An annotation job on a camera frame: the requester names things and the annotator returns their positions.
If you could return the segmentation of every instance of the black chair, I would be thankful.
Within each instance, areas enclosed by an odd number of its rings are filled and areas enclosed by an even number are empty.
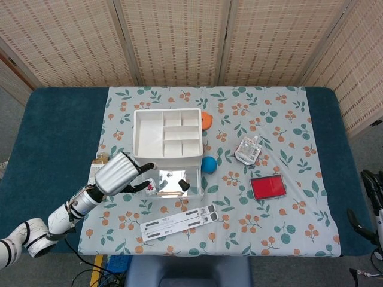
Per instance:
[[[125,287],[252,287],[248,257],[133,256]]]

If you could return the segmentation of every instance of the white robotic arm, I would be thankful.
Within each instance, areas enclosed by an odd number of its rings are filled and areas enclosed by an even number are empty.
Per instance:
[[[42,219],[33,218],[21,223],[7,238],[0,240],[0,270],[18,260],[22,246],[34,258],[48,253],[59,240],[74,232],[75,224],[95,208],[103,196],[114,196],[124,191],[133,193],[145,188],[146,182],[137,188],[129,184],[138,175],[153,168],[154,163],[139,167],[125,153],[118,153],[96,173],[94,185],[82,187],[49,216],[49,228]]]

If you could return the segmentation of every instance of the floral tablecloth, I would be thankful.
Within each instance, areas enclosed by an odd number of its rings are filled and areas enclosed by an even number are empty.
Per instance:
[[[108,197],[85,218],[83,254],[339,256],[304,87],[111,87],[99,151],[132,151],[135,109],[195,108],[213,116],[204,155],[218,169],[202,174],[202,200]],[[262,153],[244,166],[234,150],[260,136]],[[250,178],[281,173],[287,196],[255,200]],[[219,221],[143,242],[139,225],[214,203]]]

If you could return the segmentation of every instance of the blue crate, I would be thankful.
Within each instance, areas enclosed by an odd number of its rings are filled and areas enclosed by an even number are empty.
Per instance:
[[[112,255],[107,263],[107,270],[113,273],[124,273],[129,269],[133,255]]]

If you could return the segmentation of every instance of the clear plastic pouch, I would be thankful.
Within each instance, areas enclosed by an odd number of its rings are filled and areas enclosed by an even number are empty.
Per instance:
[[[262,146],[257,143],[258,136],[253,137],[252,139],[245,136],[238,148],[234,152],[235,157],[240,162],[250,166],[254,164],[257,160],[259,153],[261,152]]]

